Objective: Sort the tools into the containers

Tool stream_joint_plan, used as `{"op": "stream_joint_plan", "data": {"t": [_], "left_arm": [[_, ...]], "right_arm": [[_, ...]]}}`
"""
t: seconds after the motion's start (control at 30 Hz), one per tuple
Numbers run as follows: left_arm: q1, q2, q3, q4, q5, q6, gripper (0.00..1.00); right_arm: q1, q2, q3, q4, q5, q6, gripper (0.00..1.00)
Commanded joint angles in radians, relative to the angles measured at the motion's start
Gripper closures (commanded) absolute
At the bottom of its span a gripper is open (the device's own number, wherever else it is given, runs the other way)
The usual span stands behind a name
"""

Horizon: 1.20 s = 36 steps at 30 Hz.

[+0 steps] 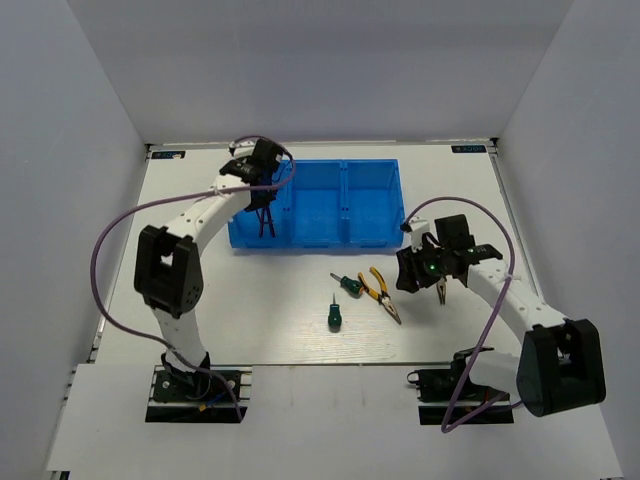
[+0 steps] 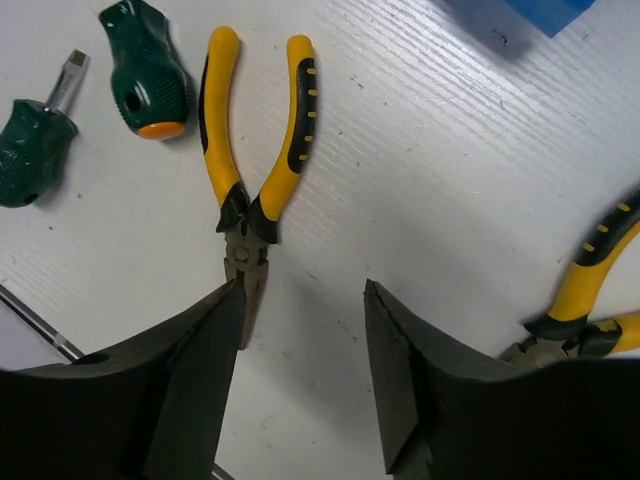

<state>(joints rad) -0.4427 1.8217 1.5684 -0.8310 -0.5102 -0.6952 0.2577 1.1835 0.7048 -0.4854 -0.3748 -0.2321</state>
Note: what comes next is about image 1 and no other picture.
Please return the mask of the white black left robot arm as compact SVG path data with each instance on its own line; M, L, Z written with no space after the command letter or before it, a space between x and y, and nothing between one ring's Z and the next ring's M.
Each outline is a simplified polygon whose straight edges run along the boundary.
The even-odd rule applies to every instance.
M281 184L273 177L289 154L261 136L236 140L229 150L230 159L191 206L160 227L146 226L138 238L134 289L159 324L162 363L191 399L205 396L212 378L195 313L204 292L201 254L236 214L275 199Z

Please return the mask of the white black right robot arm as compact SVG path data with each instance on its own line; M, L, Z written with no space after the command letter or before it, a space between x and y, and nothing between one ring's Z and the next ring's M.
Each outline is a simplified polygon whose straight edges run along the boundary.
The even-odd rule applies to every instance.
M486 387L517 397L543 417L601 403L606 397L600 335L588 319L573 320L546 304L510 272L502 254L479 244L465 216L402 224L410 245L397 252L397 289L416 293L452 278L484 300L521 345L519 355L492 347L454 354L447 374L429 376L429 393L472 399Z

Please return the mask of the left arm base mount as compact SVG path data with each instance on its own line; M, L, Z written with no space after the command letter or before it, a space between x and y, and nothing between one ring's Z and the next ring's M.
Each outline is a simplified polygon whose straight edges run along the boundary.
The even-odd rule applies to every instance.
M251 396L250 367L222 368L238 404L241 416L229 391L217 378L208 377L204 385L190 388L163 367L156 366L149 391L145 422L154 424L239 424L247 412Z

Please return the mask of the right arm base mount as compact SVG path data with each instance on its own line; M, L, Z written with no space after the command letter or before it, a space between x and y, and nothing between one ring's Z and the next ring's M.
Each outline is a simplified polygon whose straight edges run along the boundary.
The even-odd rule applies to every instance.
M439 426L442 423L452 394L466 367L466 360L471 354L472 348L461 350L453 355L453 359L448 364L416 369L407 374L407 383L417 391L419 422L422 426ZM465 381L458 396L450 422L454 423L465 415L473 413L496 396L500 396L501 400L468 420L467 424L513 424L510 396L491 387L474 384L470 379Z

